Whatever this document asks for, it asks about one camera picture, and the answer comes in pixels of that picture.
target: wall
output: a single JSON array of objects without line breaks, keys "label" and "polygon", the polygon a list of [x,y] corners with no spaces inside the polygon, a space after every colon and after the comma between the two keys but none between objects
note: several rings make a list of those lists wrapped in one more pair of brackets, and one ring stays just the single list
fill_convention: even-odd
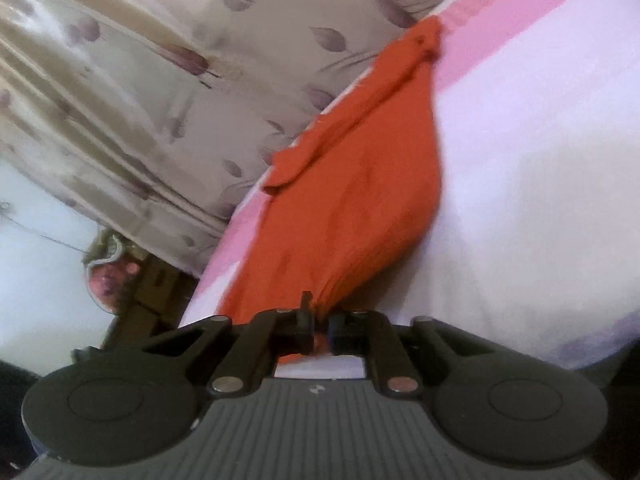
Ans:
[{"label": "wall", "polygon": [[[54,199],[0,159],[0,202],[29,229],[86,250],[95,221]],[[86,291],[82,253],[0,216],[0,359],[37,374],[70,364],[74,348],[99,346],[113,319]]]}]

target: wire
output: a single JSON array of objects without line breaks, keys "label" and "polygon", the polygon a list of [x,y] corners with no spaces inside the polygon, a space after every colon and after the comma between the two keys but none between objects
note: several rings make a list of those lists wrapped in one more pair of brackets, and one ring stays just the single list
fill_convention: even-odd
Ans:
[{"label": "wire", "polygon": [[8,220],[9,222],[17,225],[19,228],[27,231],[28,233],[31,233],[33,235],[37,235],[37,236],[39,236],[41,238],[44,238],[45,240],[49,240],[49,241],[51,241],[53,243],[68,247],[69,249],[73,249],[75,251],[78,251],[79,253],[87,254],[87,251],[83,251],[82,249],[78,249],[77,247],[73,247],[73,245],[65,244],[61,240],[56,240],[55,238],[51,238],[51,237],[47,236],[46,234],[41,233],[40,231],[36,231],[35,229],[31,229],[30,227],[24,226],[20,222],[15,221],[13,218],[10,218],[9,216],[3,215],[1,212],[0,212],[0,219]]}]

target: gray ribbed plate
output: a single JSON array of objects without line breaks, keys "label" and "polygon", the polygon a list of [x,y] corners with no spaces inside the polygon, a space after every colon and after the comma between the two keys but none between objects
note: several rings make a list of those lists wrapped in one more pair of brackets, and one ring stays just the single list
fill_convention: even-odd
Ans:
[{"label": "gray ribbed plate", "polygon": [[180,444],[148,460],[89,468],[42,457],[22,480],[607,480],[586,460],[520,471],[450,444],[416,402],[367,380],[266,379],[254,394],[212,403]]}]

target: beige curtain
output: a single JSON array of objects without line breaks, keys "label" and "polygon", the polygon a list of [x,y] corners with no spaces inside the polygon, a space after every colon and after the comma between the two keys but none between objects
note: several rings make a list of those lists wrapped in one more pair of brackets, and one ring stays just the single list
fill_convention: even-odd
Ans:
[{"label": "beige curtain", "polygon": [[0,0],[0,150],[198,275],[235,206],[442,0]]}]

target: orange fabric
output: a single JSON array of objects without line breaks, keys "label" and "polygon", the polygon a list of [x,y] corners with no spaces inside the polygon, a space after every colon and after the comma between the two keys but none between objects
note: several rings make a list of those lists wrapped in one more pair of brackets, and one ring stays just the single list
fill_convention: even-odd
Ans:
[{"label": "orange fabric", "polygon": [[310,290],[322,317],[420,240],[441,190],[430,100],[439,44],[437,18],[415,25],[274,156],[264,184],[273,198],[221,314],[248,322],[297,308]]}]

